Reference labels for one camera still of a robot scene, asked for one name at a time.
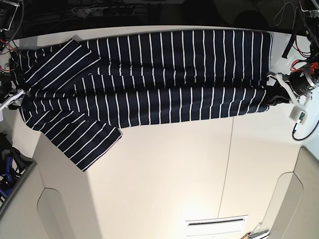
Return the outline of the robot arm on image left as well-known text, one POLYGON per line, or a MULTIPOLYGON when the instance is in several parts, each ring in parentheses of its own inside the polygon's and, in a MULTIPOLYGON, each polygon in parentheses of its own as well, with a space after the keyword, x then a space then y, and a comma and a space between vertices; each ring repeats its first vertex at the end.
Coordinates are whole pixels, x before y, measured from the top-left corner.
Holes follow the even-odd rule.
POLYGON ((0 110, 17 110, 28 91, 18 84, 22 73, 22 54, 14 39, 22 27, 25 15, 23 0, 0 2, 0 56, 8 60, 8 66, 0 67, 0 110))

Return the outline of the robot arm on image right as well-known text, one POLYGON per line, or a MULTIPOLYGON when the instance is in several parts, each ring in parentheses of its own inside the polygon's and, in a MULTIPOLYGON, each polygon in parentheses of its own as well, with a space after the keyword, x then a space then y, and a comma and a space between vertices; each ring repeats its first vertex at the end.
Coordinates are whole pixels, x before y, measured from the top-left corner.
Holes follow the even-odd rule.
POLYGON ((275 80, 275 84, 267 89, 266 104, 274 106, 281 103, 292 103, 305 108, 299 99, 305 96, 311 98, 313 90, 319 87, 319 2, 317 0, 301 0, 297 7, 296 18, 302 22, 305 35, 310 42, 310 51, 302 52, 297 44, 297 32, 301 29, 296 23, 293 26, 293 34, 282 54, 287 58, 292 47, 305 57, 304 60, 295 60, 291 64, 290 74, 269 72, 268 77, 275 80))

